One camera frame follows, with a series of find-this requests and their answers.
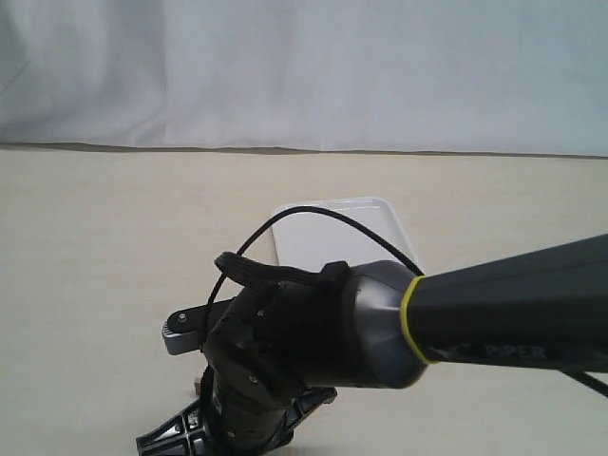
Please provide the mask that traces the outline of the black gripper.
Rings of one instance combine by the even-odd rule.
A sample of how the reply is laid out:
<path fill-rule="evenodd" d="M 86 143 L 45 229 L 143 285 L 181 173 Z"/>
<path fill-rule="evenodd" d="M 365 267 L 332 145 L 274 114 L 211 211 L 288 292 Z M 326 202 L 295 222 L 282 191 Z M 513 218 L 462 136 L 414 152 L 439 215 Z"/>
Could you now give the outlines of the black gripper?
<path fill-rule="evenodd" d="M 208 367 L 199 398 L 138 437 L 137 450 L 141 455 L 266 455 L 288 445 L 295 429 L 336 396 L 334 388 L 307 388 L 288 407 L 269 409 L 223 386 Z"/>

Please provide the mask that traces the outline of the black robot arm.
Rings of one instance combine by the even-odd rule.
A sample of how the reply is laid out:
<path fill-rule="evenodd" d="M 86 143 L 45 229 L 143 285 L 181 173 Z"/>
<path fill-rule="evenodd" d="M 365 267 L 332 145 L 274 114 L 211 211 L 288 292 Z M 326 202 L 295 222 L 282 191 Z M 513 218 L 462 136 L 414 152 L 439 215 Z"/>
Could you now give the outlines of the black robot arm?
<path fill-rule="evenodd" d="M 199 397 L 139 437 L 141 455 L 263 455 L 338 388 L 404 389 L 437 362 L 559 371 L 607 391 L 606 236 L 432 276 L 231 252 L 216 266 L 239 294 L 162 329 L 169 353 L 206 358 Z"/>

